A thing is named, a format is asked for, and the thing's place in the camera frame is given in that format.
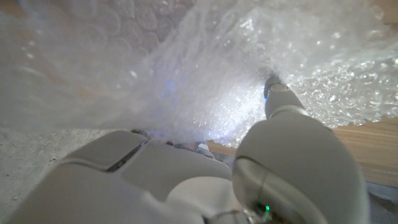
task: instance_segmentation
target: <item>bubble wrap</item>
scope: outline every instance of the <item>bubble wrap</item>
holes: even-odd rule
[[[271,72],[334,128],[398,115],[398,38],[358,0],[21,0],[0,14],[0,122],[236,147]]]

